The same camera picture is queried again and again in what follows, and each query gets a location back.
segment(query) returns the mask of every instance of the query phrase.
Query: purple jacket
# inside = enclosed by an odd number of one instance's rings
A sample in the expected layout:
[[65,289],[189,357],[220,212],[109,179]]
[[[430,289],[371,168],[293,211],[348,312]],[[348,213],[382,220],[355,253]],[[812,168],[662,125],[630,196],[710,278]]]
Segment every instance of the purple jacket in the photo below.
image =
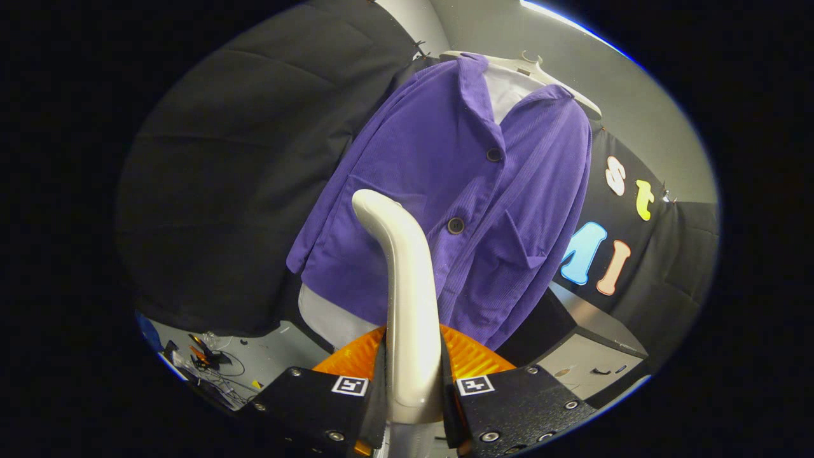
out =
[[288,268],[315,293],[387,322],[387,262],[351,206],[367,188],[401,203],[424,230],[442,324],[494,350],[528,316],[575,231],[591,131],[555,85],[496,124],[487,66],[464,54],[422,70],[370,119],[288,254]]

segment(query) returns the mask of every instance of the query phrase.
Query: hanger hook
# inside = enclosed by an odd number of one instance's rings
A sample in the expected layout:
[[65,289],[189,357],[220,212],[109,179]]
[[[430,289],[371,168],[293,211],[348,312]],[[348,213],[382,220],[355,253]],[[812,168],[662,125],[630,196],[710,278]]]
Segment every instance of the hanger hook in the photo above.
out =
[[543,58],[540,57],[539,54],[537,55],[537,60],[531,60],[528,57],[526,57],[526,51],[521,52],[520,57],[522,57],[523,60],[525,60],[526,62],[530,62],[532,64],[542,64],[543,63]]

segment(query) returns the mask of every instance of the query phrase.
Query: jacket collar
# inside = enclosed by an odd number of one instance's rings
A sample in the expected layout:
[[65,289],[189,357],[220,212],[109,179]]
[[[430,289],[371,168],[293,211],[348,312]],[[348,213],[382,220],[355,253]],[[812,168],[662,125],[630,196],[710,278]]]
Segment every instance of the jacket collar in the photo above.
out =
[[[486,57],[468,52],[461,53],[458,61],[458,87],[461,99],[466,108],[475,114],[481,123],[492,133],[500,148],[505,148],[503,131],[495,123],[492,102],[489,99],[489,90],[486,87],[484,72],[489,66]],[[574,99],[574,95],[562,86],[549,84],[533,91],[520,100],[512,110],[537,100]]]

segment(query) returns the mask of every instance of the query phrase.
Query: yellow letter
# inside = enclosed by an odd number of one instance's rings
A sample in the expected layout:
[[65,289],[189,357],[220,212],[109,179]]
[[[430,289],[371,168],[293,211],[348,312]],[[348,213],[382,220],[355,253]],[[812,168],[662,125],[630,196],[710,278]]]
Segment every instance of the yellow letter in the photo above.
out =
[[647,209],[647,203],[655,202],[655,196],[650,192],[650,183],[645,180],[636,180],[636,186],[639,187],[639,194],[636,196],[636,211],[639,212],[641,219],[649,221],[650,211]]

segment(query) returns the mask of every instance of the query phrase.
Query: blue letter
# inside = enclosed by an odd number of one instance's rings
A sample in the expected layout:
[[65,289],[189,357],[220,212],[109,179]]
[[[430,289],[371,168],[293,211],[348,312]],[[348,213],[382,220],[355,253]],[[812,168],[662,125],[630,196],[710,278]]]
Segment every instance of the blue letter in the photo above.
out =
[[599,244],[608,236],[604,227],[595,222],[587,222],[580,228],[568,243],[568,248],[562,256],[565,261],[572,254],[571,261],[562,266],[560,273],[563,277],[576,284],[588,283],[588,268],[591,267],[593,257],[597,254]]

